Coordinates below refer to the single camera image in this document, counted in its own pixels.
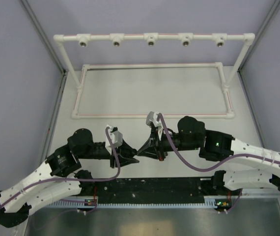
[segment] pvc pipe frame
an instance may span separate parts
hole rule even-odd
[[[233,69],[229,75],[229,78],[225,80],[223,72],[223,64],[221,62],[215,63],[173,63],[173,64],[115,64],[115,65],[83,65],[81,81],[77,77],[75,70],[71,64],[68,54],[63,45],[64,42],[69,41],[83,41],[85,46],[88,45],[89,41],[94,40],[111,40],[111,41],[123,41],[123,40],[183,40],[183,38],[192,40],[212,40],[216,44],[224,42],[226,40],[238,40],[243,41],[244,46],[233,66]],[[170,68],[170,67],[216,67],[218,69],[220,80],[222,84],[222,92],[224,96],[224,102],[226,106],[226,114],[179,114],[179,115],[167,115],[167,118],[181,118],[183,115],[194,116],[195,118],[234,118],[235,113],[232,109],[231,101],[228,95],[228,87],[232,81],[234,75],[236,74],[241,62],[243,61],[249,47],[255,38],[253,33],[245,33],[239,35],[228,35],[226,33],[213,33],[213,34],[193,34],[193,33],[177,33],[177,34],[163,34],[163,33],[144,33],[144,34],[123,34],[123,33],[112,33],[108,35],[93,35],[93,34],[77,34],[77,35],[54,35],[54,41],[56,42],[60,53],[69,69],[69,73],[74,79],[77,87],[77,99],[74,110],[72,112],[71,118],[81,119],[81,118],[145,118],[147,114],[143,115],[80,115],[79,105],[81,101],[81,96],[83,93],[84,81],[86,77],[86,72],[90,69],[128,69],[128,68]]]

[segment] white toothed strip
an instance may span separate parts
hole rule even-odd
[[[84,203],[70,203],[57,201],[47,205],[50,208],[94,208],[94,206],[85,206]],[[204,199],[204,203],[187,204],[98,204],[97,208],[217,208],[215,199]]]

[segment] gray wall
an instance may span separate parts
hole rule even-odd
[[[280,151],[280,10],[243,74],[265,146]]]
[[[0,190],[38,163],[60,79],[19,1],[0,0]]]
[[[77,33],[256,33],[274,0],[28,0],[49,39],[54,34]],[[180,42],[125,41],[119,48],[110,42],[92,42],[82,49],[66,43],[74,67],[84,63],[214,62],[234,64],[242,43],[217,48],[198,41],[189,47]]]

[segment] white wall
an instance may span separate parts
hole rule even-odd
[[[108,33],[256,33],[274,0],[28,0],[47,36]],[[242,43],[92,42],[82,49],[66,44],[74,67],[82,64],[215,62],[234,64]]]
[[[39,161],[60,79],[19,1],[0,0],[0,190]]]
[[[243,71],[267,148],[280,151],[280,10]]]

